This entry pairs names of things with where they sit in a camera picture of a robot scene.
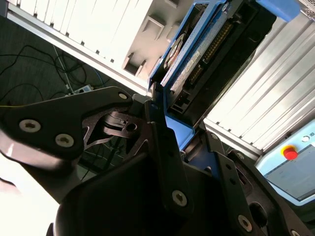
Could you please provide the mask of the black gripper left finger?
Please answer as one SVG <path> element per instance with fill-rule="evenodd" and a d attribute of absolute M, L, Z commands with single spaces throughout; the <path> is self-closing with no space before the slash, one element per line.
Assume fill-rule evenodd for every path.
<path fill-rule="evenodd" d="M 175 133 L 166 123 L 163 88 L 154 84 L 152 89 L 151 98 L 136 99 L 121 88 L 108 87 L 2 108 L 0 150 L 20 163 L 66 176 L 84 150 L 115 136 L 127 138 L 126 156 L 118 166 L 147 155 L 155 167 L 164 206 L 178 205 L 189 214 L 191 192 Z"/>

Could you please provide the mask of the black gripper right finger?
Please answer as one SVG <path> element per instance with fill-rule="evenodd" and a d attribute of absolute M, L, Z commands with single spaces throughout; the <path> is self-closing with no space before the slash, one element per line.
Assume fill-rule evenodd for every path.
<path fill-rule="evenodd" d="M 240 152 L 222 154 L 218 136 L 205 132 L 231 228 L 239 236 L 310 236 L 312 232 L 257 168 Z"/>

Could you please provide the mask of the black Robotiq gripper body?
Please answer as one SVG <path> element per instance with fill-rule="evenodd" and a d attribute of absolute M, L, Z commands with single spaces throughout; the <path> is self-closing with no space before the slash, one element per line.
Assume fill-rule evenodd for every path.
<path fill-rule="evenodd" d="M 165 207 L 152 160 L 145 154 L 75 187 L 53 226 L 56 236 L 246 236 L 222 186 L 218 153 L 207 154 L 210 172 L 185 165 L 193 210 Z"/>

